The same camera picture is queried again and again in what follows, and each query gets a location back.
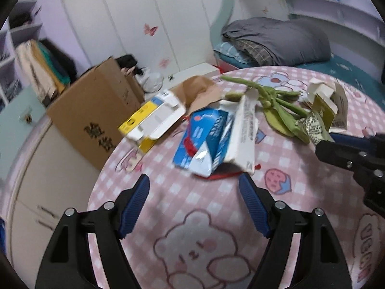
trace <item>pink checkered tablecloth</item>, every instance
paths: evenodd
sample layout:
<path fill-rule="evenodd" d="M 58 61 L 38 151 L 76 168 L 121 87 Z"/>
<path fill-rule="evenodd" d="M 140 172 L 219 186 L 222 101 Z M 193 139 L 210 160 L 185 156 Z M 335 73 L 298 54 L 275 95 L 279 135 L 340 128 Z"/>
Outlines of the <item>pink checkered tablecloth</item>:
<path fill-rule="evenodd" d="M 234 77 L 305 90 L 312 77 L 333 81 L 321 73 L 281 66 L 228 73 Z M 224 91 L 244 86 L 218 84 Z M 348 134 L 363 137 L 385 131 L 385 113 L 370 98 L 341 82 L 349 101 Z M 351 272 L 353 288 L 360 288 L 383 257 L 385 221 L 363 201 L 363 190 L 351 172 L 317 160 L 314 150 L 299 140 L 274 132 L 262 112 L 255 143 L 252 176 L 275 200 L 292 209 L 323 208 L 334 227 Z M 172 159 L 183 136 L 178 128 L 141 161 L 123 139 L 105 164 L 90 196 L 88 209 L 114 201 L 133 187 L 142 173 L 151 180 L 150 194 L 132 234 L 122 240 L 124 252 L 143 289 L 246 289 L 266 248 L 238 192 L 238 178 L 205 181 L 174 167 Z M 295 236 L 281 288 L 290 284 L 299 237 Z M 108 288 L 96 238 L 90 236 L 92 262 L 98 284 Z"/>

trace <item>gray blanket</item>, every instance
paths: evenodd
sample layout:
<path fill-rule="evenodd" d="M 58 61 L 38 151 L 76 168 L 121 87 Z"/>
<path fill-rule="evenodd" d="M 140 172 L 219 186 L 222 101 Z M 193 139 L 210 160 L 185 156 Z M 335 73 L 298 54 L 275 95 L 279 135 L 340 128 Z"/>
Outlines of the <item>gray blanket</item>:
<path fill-rule="evenodd" d="M 270 51 L 275 65 L 330 60 L 328 36 L 309 20 L 250 18 L 231 23 L 222 33 L 230 40 L 245 39 L 261 44 Z"/>

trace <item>teal cabinet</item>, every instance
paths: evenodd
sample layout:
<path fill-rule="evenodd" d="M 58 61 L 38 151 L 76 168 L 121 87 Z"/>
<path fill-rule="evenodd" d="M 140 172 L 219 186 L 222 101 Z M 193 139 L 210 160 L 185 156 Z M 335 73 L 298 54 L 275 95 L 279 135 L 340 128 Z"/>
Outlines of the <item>teal cabinet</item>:
<path fill-rule="evenodd" d="M 32 87 L 23 89 L 0 113 L 0 178 L 6 179 L 9 169 L 28 135 L 45 114 Z M 30 115 L 31 123 L 24 119 Z"/>

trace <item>barcode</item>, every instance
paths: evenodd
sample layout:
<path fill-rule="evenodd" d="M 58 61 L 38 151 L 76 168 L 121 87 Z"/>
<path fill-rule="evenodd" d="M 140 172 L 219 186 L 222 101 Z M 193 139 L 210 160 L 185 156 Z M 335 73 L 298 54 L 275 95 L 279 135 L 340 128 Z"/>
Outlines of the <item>barcode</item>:
<path fill-rule="evenodd" d="M 345 123 L 342 120 L 335 120 L 332 123 L 332 127 L 345 127 Z"/>

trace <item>white bag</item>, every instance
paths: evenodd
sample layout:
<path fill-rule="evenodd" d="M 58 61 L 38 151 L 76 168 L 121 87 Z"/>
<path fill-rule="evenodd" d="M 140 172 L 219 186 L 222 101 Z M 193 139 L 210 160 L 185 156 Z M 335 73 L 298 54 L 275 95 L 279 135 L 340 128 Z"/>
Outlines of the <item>white bag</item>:
<path fill-rule="evenodd" d="M 136 80 L 141 85 L 146 93 L 153 93 L 159 91 L 163 86 L 163 79 L 161 73 L 151 72 L 149 68 L 143 68 L 143 75 L 135 75 Z"/>

